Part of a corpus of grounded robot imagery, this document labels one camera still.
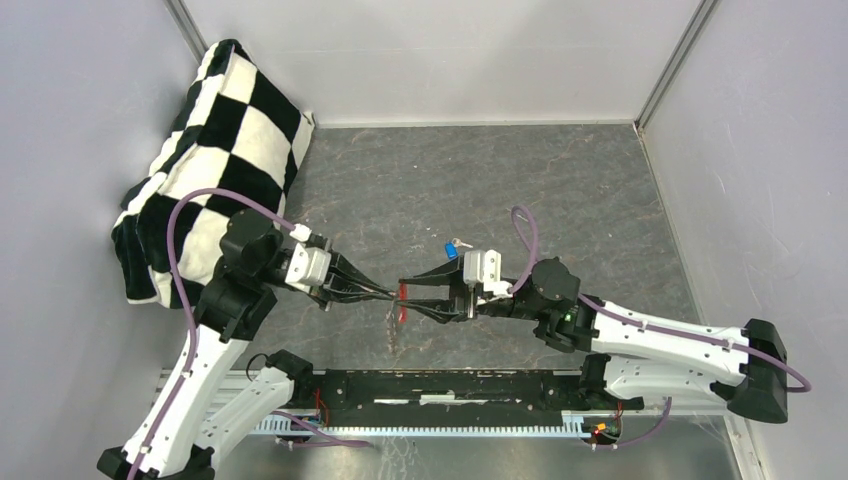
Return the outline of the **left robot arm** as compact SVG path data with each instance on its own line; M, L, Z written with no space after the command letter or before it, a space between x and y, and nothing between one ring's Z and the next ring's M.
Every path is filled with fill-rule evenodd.
M306 405L312 366L285 351L214 414L208 412L234 362L277 303L275 290L302 293L322 309L391 300L328 239L299 225L293 248L271 219L246 209L228 223L222 256L191 313L194 326L163 391L133 436L105 450L98 470L111 479L212 479L223 459L273 410Z

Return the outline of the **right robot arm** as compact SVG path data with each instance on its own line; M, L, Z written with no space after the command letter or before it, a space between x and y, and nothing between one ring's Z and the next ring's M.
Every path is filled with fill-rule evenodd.
M546 346L585 353L577 392L591 408L672 397L722 404L762 423L788 420L788 354L769 321L710 327L636 312L581 293L558 258L537 261L523 282L505 279L494 250L467 252L399 282L447 287L445 299L403 302L439 323L480 315L530 320Z

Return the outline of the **silver key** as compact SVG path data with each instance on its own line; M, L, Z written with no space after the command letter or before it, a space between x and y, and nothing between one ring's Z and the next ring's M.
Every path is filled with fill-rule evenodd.
M451 244L456 248L473 249L473 246L471 244L468 244L459 238L453 238L451 240Z

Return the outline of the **red key tag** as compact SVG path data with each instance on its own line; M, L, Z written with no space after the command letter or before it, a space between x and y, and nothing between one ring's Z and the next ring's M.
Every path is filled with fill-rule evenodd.
M397 289L397 323L403 325L407 321L407 307L404 302L408 299L408 287L406 284L400 283Z

